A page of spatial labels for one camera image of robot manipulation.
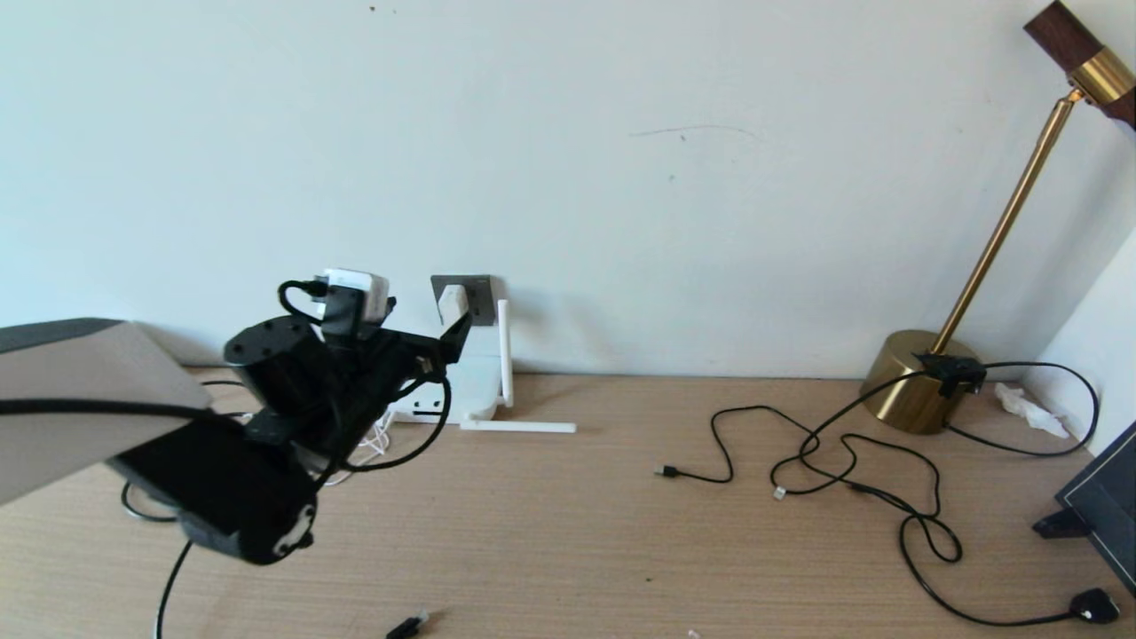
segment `lamp base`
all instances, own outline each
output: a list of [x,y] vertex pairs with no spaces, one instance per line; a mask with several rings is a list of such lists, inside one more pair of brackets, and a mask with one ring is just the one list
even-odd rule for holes
[[[876,356],[876,363],[871,365],[868,379],[860,387],[860,392],[868,392],[901,375],[922,371],[924,366],[916,355],[930,350],[935,338],[935,333],[929,331],[914,330],[888,335]],[[955,341],[947,343],[946,355],[978,358],[972,350]],[[938,380],[911,377],[874,395],[863,405],[876,418],[889,426],[909,433],[934,434],[943,432],[944,424],[967,395],[955,392],[953,397],[946,398],[938,393]]]

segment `white plug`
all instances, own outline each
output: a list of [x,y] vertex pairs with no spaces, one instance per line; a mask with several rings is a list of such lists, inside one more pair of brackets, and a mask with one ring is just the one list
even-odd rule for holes
[[437,298],[437,310],[442,315],[442,326],[449,329],[461,316],[469,313],[469,297],[466,294],[466,287],[461,284],[450,284],[442,289],[442,296]]
[[[362,322],[365,324],[378,324],[386,317],[386,297],[391,289],[391,283],[386,281],[386,277],[362,271],[348,271],[346,268],[327,268],[324,271],[324,276],[327,277],[328,287],[342,287],[364,292]],[[319,312],[323,316],[324,309],[320,308]]]

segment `plug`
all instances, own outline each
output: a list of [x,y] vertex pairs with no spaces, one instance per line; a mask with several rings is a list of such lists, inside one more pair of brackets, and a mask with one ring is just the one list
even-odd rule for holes
[[426,611],[421,611],[416,616],[408,617],[406,621],[394,626],[394,630],[386,633],[386,639],[409,639],[418,634],[418,630],[421,624],[429,621],[429,614]]
[[1112,623],[1120,617],[1117,603],[1100,588],[1086,590],[1074,597],[1069,603],[1069,612],[1088,623]]

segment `wooden desk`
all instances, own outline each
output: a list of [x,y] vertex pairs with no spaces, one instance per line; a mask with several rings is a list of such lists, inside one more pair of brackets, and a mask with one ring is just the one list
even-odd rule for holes
[[[251,408],[241,389],[214,391],[223,409]],[[950,615],[903,565],[897,511],[843,487],[772,499],[769,467],[795,451],[801,432],[768,414],[721,422],[734,483],[652,474],[667,462],[721,475],[708,428],[718,408],[768,403],[817,424],[855,391],[838,381],[521,376],[513,417],[575,421],[579,432],[453,429],[406,466],[321,492],[316,545],[278,565],[194,549],[166,636],[374,639],[427,608],[436,621],[424,637],[462,639],[682,639],[690,629],[704,639],[1133,637],[1133,599],[1088,542],[1029,530],[1085,454],[1021,458],[953,434],[909,435],[855,410],[817,458],[844,465],[843,430],[917,446],[943,472],[944,518],[964,543],[962,563],[945,565],[912,532],[917,561],[950,601],[1021,619],[1101,586],[1121,606],[1111,626],[1006,630]],[[958,423],[1054,445],[993,401],[972,398]],[[399,449],[425,429],[396,428]],[[862,448],[860,481],[927,505],[926,471]],[[98,466],[3,507],[0,637],[150,636],[183,538],[127,517],[120,486]]]

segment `black clip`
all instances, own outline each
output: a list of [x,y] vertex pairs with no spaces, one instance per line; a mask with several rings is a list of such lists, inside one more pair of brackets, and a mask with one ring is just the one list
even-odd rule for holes
[[978,395],[986,381],[986,366],[974,357],[953,355],[912,354],[927,371],[927,375],[942,382],[938,393],[951,398],[959,384],[967,384],[967,391]]

